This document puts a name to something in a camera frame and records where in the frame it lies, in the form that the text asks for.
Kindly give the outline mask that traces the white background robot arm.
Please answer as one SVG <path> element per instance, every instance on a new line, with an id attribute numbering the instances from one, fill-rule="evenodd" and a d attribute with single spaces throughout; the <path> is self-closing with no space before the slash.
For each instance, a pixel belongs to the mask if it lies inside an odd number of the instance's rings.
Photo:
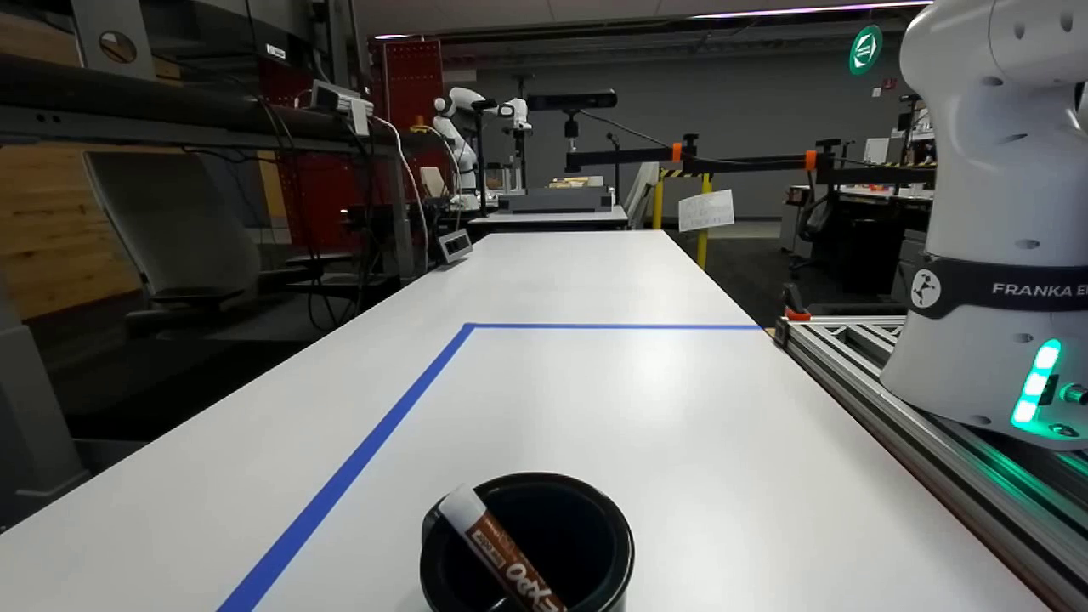
<path id="1" fill-rule="evenodd" d="M 512 134 L 529 134 L 529 107 L 523 99 L 492 101 L 477 89 L 452 85 L 434 99 L 431 134 L 452 160 L 452 212 L 483 212 L 488 195 L 478 180 L 478 155 L 470 141 L 460 134 L 454 115 L 470 112 L 472 119 L 500 115 Z"/>

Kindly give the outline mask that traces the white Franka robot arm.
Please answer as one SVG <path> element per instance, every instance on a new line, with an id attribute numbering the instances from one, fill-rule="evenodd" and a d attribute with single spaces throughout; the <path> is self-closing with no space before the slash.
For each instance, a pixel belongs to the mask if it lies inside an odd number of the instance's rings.
<path id="1" fill-rule="evenodd" d="M 902 76 L 934 127 L 934 195 L 881 383 L 949 423 L 1083 450 L 1088 0 L 931 0 Z"/>

